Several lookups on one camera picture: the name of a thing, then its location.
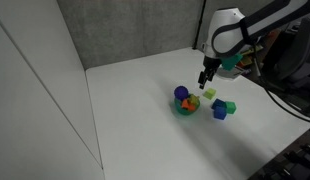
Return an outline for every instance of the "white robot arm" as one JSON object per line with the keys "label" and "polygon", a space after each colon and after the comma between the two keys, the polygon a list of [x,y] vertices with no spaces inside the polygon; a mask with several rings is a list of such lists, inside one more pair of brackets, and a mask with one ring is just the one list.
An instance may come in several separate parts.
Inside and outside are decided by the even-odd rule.
{"label": "white robot arm", "polygon": [[204,66],[198,83],[203,89],[212,81],[220,58],[234,56],[246,45],[271,30],[310,13],[310,0],[275,0],[261,10],[245,17],[238,8],[217,10],[211,20],[204,44]]}

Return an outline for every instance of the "white wall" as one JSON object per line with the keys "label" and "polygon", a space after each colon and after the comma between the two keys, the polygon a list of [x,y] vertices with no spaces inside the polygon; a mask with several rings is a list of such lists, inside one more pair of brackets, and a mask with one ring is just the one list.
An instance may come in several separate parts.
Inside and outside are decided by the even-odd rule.
{"label": "white wall", "polygon": [[0,0],[0,20],[101,163],[86,77],[55,0]]}
{"label": "white wall", "polygon": [[0,27],[0,180],[103,180],[103,171]]}

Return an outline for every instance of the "green cube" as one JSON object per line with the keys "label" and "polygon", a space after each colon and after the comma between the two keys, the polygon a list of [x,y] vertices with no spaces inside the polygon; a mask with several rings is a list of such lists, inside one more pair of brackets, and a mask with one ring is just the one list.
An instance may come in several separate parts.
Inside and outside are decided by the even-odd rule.
{"label": "green cube", "polygon": [[226,111],[227,111],[227,114],[234,114],[235,111],[236,111],[236,105],[235,105],[235,103],[234,103],[234,102],[226,101],[225,104],[226,104]]}
{"label": "green cube", "polygon": [[216,94],[216,90],[209,88],[204,94],[203,96],[206,97],[207,99],[212,99]]}

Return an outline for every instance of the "blue ball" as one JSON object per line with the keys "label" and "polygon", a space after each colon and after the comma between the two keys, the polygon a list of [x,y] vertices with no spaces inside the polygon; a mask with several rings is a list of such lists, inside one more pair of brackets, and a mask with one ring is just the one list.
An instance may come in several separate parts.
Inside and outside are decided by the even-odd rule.
{"label": "blue ball", "polygon": [[184,86],[178,86],[174,91],[174,95],[176,99],[183,101],[184,99],[188,98],[188,90]]}

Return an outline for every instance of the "blue cube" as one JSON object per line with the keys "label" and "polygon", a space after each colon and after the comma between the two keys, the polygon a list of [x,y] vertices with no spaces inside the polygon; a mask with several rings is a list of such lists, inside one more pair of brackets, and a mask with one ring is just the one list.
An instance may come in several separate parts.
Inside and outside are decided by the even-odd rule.
{"label": "blue cube", "polygon": [[216,99],[212,105],[212,109],[216,109],[216,107],[226,108],[226,103],[220,99]]}
{"label": "blue cube", "polygon": [[214,110],[214,118],[224,120],[227,115],[227,110],[224,107],[217,106]]}

